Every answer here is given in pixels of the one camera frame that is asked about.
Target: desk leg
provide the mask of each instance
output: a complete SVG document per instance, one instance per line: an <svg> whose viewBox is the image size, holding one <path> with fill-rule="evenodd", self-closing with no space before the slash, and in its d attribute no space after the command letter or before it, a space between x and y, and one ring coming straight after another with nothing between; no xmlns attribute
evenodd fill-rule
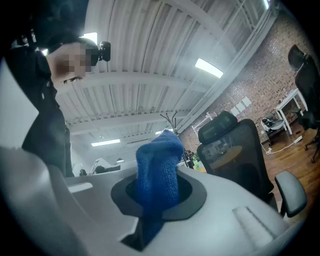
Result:
<svg viewBox="0 0 320 256"><path fill-rule="evenodd" d="M279 120L283 119L277 110L276 110L275 112L276 112L276 114L278 115ZM283 128L284 128L285 131L287 130L287 127L286 127L285 124L283 124Z"/></svg>
<svg viewBox="0 0 320 256"><path fill-rule="evenodd" d="M305 110L308 111L307 103L299 90L298 90L298 95L300 97L300 100L302 101L302 104L304 105Z"/></svg>
<svg viewBox="0 0 320 256"><path fill-rule="evenodd" d="M298 101L296 100L296 96L294 96L294 97L293 97L293 100L294 100L294 102L295 102L296 106L298 107L298 109L301 109L301 107L300 107L300 105L299 105Z"/></svg>
<svg viewBox="0 0 320 256"><path fill-rule="evenodd" d="M288 130L289 130L290 135L292 135L292 131L291 131L290 125L289 125L289 123L288 123L288 120L286 119L286 116L285 116L284 112L282 111L282 109L280 109L279 112L280 112L280 114L281 114L282 117L283 117L283 120L284 120L284 122L285 122L285 124L286 124L286 127L287 127Z"/></svg>

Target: wooden round table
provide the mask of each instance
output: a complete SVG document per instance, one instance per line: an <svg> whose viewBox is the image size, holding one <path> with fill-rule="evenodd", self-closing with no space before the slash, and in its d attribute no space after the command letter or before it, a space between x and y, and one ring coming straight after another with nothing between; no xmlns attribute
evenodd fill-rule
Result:
<svg viewBox="0 0 320 256"><path fill-rule="evenodd" d="M226 153L221 155L216 161L210 163L210 167L212 170L217 169L226 163L234 160L241 152L242 146L233 146L227 149Z"/></svg>

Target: blue cloth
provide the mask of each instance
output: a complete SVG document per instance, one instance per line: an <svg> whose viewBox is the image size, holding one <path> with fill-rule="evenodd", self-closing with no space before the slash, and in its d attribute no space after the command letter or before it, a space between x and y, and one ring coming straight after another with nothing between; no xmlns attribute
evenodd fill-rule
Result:
<svg viewBox="0 0 320 256"><path fill-rule="evenodd" d="M176 169L183 152L184 146L178 136L168 130L136 151L138 174L135 199L148 219L148 225L143 228L147 241L162 227L162 212L179 203Z"/></svg>

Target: chair armrest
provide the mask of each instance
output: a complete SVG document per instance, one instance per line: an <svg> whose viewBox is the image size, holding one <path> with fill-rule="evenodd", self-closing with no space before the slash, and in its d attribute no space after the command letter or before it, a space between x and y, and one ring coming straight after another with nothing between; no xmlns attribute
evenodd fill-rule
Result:
<svg viewBox="0 0 320 256"><path fill-rule="evenodd" d="M291 110L291 113L294 113L294 114L300 115L300 114L299 114L299 113L300 113L300 111L301 111L301 109L300 109L300 108L295 107L295 108L293 108L293 109Z"/></svg>
<svg viewBox="0 0 320 256"><path fill-rule="evenodd" d="M284 171L275 176L282 205L281 214L291 218L301 212L307 205L307 195L300 181L290 172Z"/></svg>

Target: wooden floor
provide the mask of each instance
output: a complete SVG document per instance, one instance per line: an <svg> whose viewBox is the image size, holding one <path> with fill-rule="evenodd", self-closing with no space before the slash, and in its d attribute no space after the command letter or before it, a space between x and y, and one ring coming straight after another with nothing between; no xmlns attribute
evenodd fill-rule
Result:
<svg viewBox="0 0 320 256"><path fill-rule="evenodd" d="M307 131L304 131L302 126L297 122L290 127L292 135L290 135L288 131L283 131L271 139L274 142L271 152L281 150L290 145L300 135L302 135L302 140L275 154L267 155L263 150L263 157L269 179L274 185L272 192L275 195L278 208L280 208L282 198L275 182L275 176L277 174L283 171L292 173L299 179L306 191L308 202L305 210L293 218L285 217L285 220L292 224L308 215L320 190L320 153L317 153L315 163L311 163L311 158L316 150L316 144L309 146L307 151L305 151L304 148L305 144L309 143L314 138L317 133L316 130L308 129ZM263 146L268 150L268 143L264 143Z"/></svg>

